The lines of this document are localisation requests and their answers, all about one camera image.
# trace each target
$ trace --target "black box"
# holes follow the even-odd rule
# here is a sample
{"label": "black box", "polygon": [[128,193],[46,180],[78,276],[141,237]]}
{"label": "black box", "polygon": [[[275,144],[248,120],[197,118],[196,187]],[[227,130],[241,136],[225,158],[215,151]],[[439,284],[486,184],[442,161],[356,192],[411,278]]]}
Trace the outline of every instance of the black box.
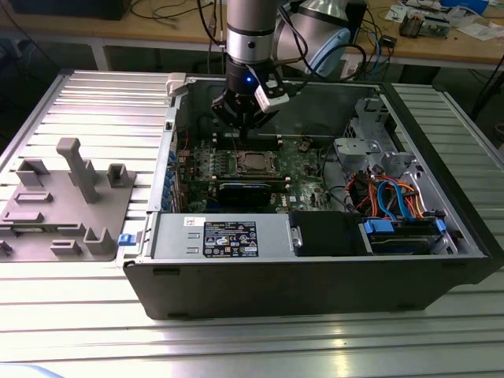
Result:
{"label": "black box", "polygon": [[10,0],[16,13],[120,20],[132,0]]}

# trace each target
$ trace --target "power supply label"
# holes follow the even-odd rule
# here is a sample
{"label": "power supply label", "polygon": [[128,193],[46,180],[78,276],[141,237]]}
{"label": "power supply label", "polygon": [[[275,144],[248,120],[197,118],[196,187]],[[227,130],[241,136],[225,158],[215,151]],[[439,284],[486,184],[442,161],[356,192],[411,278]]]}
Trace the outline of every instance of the power supply label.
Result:
{"label": "power supply label", "polygon": [[205,222],[203,254],[207,258],[257,258],[255,222]]}

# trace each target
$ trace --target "paper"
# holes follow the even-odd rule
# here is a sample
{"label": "paper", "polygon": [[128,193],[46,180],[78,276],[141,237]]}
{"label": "paper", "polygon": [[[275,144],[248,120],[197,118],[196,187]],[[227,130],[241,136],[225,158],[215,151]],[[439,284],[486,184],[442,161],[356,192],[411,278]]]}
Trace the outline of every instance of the paper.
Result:
{"label": "paper", "polygon": [[407,6],[391,6],[391,9],[388,11],[385,16],[385,20],[395,21],[401,23],[406,15],[406,11],[408,10]]}
{"label": "paper", "polygon": [[488,41],[489,39],[495,37],[495,32],[491,28],[481,24],[470,24],[463,26],[462,28],[458,28],[457,30],[460,30],[464,34],[477,38],[480,41]]}
{"label": "paper", "polygon": [[504,8],[504,3],[499,2],[498,0],[490,0],[488,2],[488,5],[490,5],[490,6],[497,6],[499,8]]}

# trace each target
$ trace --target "desk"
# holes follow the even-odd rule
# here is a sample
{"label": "desk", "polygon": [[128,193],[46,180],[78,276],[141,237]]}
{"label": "desk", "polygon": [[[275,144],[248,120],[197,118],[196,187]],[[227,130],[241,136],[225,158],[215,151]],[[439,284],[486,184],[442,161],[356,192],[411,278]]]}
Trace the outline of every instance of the desk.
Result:
{"label": "desk", "polygon": [[[398,40],[391,63],[457,69],[494,69],[504,53],[504,41],[502,40],[493,38],[482,42],[455,29],[450,30],[446,39],[401,37],[399,23],[384,19],[387,15],[387,8],[397,5],[397,2],[395,0],[369,0],[369,4],[375,22],[382,32]],[[504,18],[504,9],[489,6],[484,16]],[[368,14],[366,14],[365,20],[370,20]],[[368,41],[365,33],[358,36],[357,43],[364,47],[368,54],[372,53],[372,44]],[[343,57],[346,59],[346,69],[355,66],[361,60],[361,55],[354,51],[347,51]]]}
{"label": "desk", "polygon": [[[155,4],[177,3],[177,0],[154,0]],[[376,23],[385,34],[398,39],[392,63],[405,65],[428,65],[435,67],[453,67],[464,69],[493,69],[504,51],[504,43],[497,39],[481,42],[457,30],[452,30],[447,39],[421,37],[407,39],[399,35],[398,23],[383,19],[386,7],[396,4],[395,0],[369,0],[371,12]],[[178,12],[194,8],[195,0],[174,8]],[[175,50],[207,50],[208,38],[201,26],[198,12],[191,12],[179,17],[178,28],[145,20],[131,13],[124,15],[121,21],[96,20],[76,17],[17,15],[8,6],[10,14],[18,24],[36,40],[61,43],[82,43],[91,47],[100,70],[110,70],[105,46],[146,47]],[[150,15],[149,2],[137,5],[137,12]],[[204,9],[208,17],[211,8]],[[484,14],[487,17],[504,18],[503,9],[489,7]],[[24,36],[15,29],[6,15],[0,12],[0,38],[22,39]],[[368,54],[372,45],[366,35],[358,37]],[[348,50],[343,59],[347,68],[359,62],[360,54]]]}
{"label": "desk", "polygon": [[[89,45],[99,70],[109,71],[106,46],[145,47],[151,49],[208,50],[208,37],[197,11],[178,17],[177,29],[146,20],[127,12],[120,21],[93,18],[24,15],[14,13],[7,0],[9,14],[35,40],[53,43],[77,43]],[[156,5],[176,4],[178,0],[154,0]],[[172,13],[196,7],[195,0],[174,7]],[[149,1],[140,2],[135,11],[151,15]],[[211,7],[203,10],[208,20]],[[0,9],[0,39],[26,39]]]}

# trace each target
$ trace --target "blue latch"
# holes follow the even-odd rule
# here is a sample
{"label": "blue latch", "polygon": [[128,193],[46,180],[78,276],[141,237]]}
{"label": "blue latch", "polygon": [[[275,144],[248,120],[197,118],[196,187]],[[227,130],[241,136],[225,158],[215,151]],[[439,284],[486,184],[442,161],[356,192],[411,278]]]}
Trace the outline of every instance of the blue latch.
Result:
{"label": "blue latch", "polygon": [[366,234],[374,234],[375,232],[395,232],[392,222],[387,219],[369,219],[364,223]]}
{"label": "blue latch", "polygon": [[119,246],[134,246],[136,245],[136,235],[133,234],[120,234],[117,240]]}
{"label": "blue latch", "polygon": [[444,234],[447,231],[447,226],[444,224],[443,220],[438,219],[435,222],[435,225],[437,226],[439,232],[441,232],[442,234]]}

